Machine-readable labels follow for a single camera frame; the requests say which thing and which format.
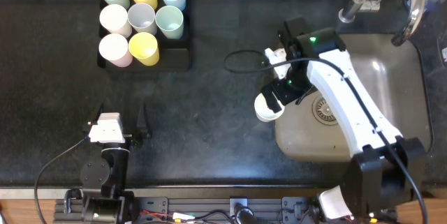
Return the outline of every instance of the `sink basin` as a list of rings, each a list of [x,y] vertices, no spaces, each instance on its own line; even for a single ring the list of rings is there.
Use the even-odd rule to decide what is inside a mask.
[[[409,41],[391,44],[393,35],[346,34],[342,40],[360,81],[383,115],[405,138],[419,137],[425,150],[432,141],[418,50]],[[290,103],[276,120],[276,140],[300,161],[350,160],[341,128],[322,95]]]

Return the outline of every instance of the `wooden surface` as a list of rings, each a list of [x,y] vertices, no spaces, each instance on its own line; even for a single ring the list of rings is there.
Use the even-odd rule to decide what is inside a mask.
[[[55,200],[39,200],[43,216],[52,223]],[[447,199],[426,199],[430,224],[447,223]],[[41,223],[33,200],[0,200],[2,215],[7,224]],[[422,218],[418,202],[410,202],[397,207],[400,221],[404,224],[420,224]]]

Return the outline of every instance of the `faucet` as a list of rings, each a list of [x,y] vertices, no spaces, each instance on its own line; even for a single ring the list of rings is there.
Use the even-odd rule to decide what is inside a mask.
[[[342,22],[349,23],[354,21],[356,13],[363,10],[378,11],[381,0],[367,1],[367,0],[350,0],[346,8],[339,12],[339,19]],[[403,30],[397,32],[391,39],[394,46],[402,45],[416,30],[419,25],[422,14],[424,13],[425,0],[411,0],[408,20]]]

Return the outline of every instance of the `sink drain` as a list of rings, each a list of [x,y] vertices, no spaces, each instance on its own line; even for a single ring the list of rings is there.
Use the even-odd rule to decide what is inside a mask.
[[[325,125],[333,126],[337,124],[334,114],[330,110],[329,105],[326,103],[326,99],[324,99],[322,95],[317,96],[312,103],[312,112],[314,113],[316,120]]]

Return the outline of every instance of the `countertop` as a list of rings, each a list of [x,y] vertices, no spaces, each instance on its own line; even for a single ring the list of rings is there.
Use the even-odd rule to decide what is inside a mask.
[[[32,186],[44,164],[82,139],[82,125],[101,103],[131,126],[143,101],[154,136],[131,149],[130,188],[338,184],[346,163],[292,160],[274,140],[274,123],[256,118],[254,99],[272,73],[227,73],[223,58],[274,47],[282,22],[297,16],[314,30],[393,33],[408,15],[402,0],[384,0],[380,12],[359,14],[353,24],[337,17],[348,0],[189,1],[191,69],[116,77],[96,65],[99,0],[0,0],[0,186]],[[447,184],[447,68],[440,55],[446,16],[444,4],[411,38],[421,54],[434,139],[426,186]],[[80,167],[99,150],[83,144],[51,165],[41,184],[79,186]]]

